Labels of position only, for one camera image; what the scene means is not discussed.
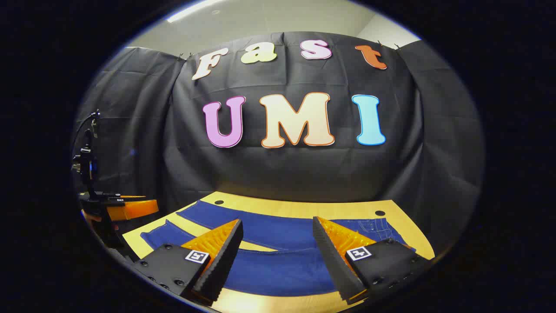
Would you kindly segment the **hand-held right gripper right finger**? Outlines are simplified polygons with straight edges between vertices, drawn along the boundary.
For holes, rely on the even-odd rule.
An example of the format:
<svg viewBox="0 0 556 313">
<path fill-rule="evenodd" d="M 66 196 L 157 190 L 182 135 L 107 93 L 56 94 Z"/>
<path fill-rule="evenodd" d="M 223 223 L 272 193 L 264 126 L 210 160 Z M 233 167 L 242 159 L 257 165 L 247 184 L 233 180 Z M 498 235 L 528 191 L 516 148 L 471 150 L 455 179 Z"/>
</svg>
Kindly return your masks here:
<svg viewBox="0 0 556 313">
<path fill-rule="evenodd" d="M 312 235 L 326 269 L 348 304 L 392 296 L 431 267 L 431 260 L 394 239 L 371 240 L 331 220 L 312 219 Z"/>
</svg>

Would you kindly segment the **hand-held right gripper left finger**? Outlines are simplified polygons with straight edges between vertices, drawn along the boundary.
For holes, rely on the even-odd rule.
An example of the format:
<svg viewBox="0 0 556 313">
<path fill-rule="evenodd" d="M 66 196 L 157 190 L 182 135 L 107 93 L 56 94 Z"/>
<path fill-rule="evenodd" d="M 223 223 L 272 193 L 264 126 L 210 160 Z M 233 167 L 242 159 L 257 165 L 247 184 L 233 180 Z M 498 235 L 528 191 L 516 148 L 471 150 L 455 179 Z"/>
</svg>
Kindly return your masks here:
<svg viewBox="0 0 556 313">
<path fill-rule="evenodd" d="M 228 279 L 243 237 L 242 220 L 235 219 L 183 244 L 161 244 L 132 267 L 171 293 L 211 305 Z"/>
</svg>

